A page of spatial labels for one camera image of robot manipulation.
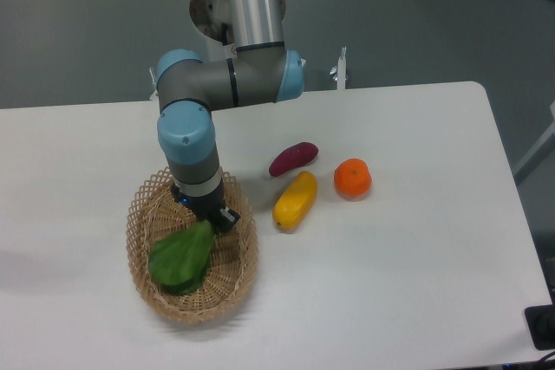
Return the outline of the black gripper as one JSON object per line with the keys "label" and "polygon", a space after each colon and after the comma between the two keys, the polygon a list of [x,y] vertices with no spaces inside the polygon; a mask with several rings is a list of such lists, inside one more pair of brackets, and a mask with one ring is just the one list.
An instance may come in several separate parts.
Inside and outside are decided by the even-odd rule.
{"label": "black gripper", "polygon": [[197,219],[208,221],[216,235],[230,231],[240,219],[240,215],[225,204],[222,179],[217,184],[206,181],[196,185],[175,179],[171,193],[174,201],[192,211]]}

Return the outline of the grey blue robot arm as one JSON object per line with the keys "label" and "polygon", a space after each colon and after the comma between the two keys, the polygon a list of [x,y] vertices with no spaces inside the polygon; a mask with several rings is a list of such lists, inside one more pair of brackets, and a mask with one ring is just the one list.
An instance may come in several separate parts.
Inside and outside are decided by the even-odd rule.
{"label": "grey blue robot arm", "polygon": [[298,52],[284,46],[280,0],[226,0],[231,20],[219,39],[234,57],[203,62],[175,49],[157,64],[158,141],[173,175],[174,200],[218,233],[240,219],[227,207],[212,112],[296,99],[304,91]]}

